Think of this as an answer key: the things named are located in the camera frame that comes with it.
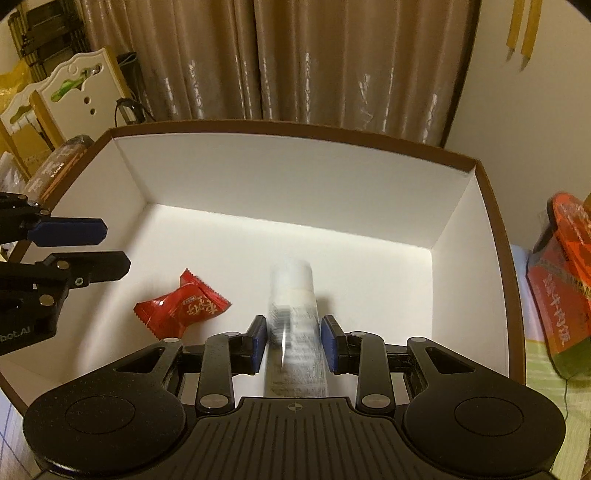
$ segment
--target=wall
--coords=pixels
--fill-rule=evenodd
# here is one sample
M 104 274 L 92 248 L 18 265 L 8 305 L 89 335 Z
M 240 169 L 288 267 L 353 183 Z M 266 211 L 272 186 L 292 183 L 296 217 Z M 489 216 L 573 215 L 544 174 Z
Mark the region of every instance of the wall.
M 531 61 L 505 45 L 512 0 L 482 0 L 466 84 L 446 148 L 482 160 L 509 240 L 532 247 L 547 199 L 591 191 L 591 23 L 544 0 Z
M 0 21 L 0 74 L 10 72 L 18 62 L 17 49 L 8 29 L 8 16 Z

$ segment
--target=beige curtain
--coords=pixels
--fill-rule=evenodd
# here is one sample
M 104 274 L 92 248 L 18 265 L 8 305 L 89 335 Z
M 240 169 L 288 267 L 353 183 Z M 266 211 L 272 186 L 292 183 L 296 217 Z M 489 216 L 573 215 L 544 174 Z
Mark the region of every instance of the beige curtain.
M 159 120 L 260 118 L 252 0 L 80 0 L 94 50 L 138 53 Z
M 158 119 L 261 118 L 439 145 L 478 0 L 81 0 Z

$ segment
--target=white chair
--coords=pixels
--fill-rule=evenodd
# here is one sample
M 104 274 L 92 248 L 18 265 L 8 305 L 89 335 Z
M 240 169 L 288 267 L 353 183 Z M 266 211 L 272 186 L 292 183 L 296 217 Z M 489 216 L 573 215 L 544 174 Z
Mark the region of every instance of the white chair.
M 4 124 L 8 133 L 11 135 L 16 133 L 25 123 L 31 124 L 38 132 L 41 131 L 41 126 L 39 125 L 35 112 L 32 109 L 21 115 L 19 118 L 14 119 L 14 121 L 12 119 L 21 108 L 27 108 L 30 106 L 29 97 L 34 90 L 42 88 L 47 80 L 48 79 L 37 83 L 30 83 L 12 98 L 6 110 L 0 115 L 0 120 Z
M 80 89 L 72 88 L 58 101 L 51 99 L 68 80 L 76 80 L 87 70 L 92 74 Z M 33 89 L 30 104 L 35 116 L 55 148 L 65 140 L 86 134 L 92 140 L 109 128 L 125 125 L 117 100 L 130 97 L 121 69 L 109 47 L 90 53 L 79 53 L 58 65 L 43 85 Z

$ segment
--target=cardboard box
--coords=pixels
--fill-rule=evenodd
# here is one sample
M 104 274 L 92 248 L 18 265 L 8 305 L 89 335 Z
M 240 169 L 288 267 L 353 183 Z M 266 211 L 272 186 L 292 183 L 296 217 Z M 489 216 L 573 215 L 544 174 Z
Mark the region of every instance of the cardboard box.
M 286 256 L 311 263 L 320 314 L 344 330 L 400 345 L 426 336 L 524 380 L 511 252 L 471 158 L 310 125 L 145 124 L 105 134 L 48 202 L 54 215 L 103 218 L 109 234 L 93 249 L 132 262 L 117 283 L 70 292 L 55 338 L 7 355 L 51 382 L 155 342 L 133 308 L 174 290 L 185 268 L 233 304 L 185 343 L 245 330 L 267 313 L 271 266 Z M 24 261 L 51 250 L 30 247 Z M 235 377 L 236 398 L 261 395 L 263 378 Z M 355 385 L 331 376 L 330 393 Z

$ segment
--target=red candy wrapper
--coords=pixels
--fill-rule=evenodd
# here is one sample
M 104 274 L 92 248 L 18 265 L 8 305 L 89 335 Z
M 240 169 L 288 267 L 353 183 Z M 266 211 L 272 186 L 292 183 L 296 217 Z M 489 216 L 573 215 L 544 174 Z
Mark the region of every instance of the red candy wrapper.
M 181 338 L 189 325 L 217 317 L 232 305 L 189 270 L 181 275 L 180 284 L 174 292 L 143 301 L 134 308 L 158 340 Z

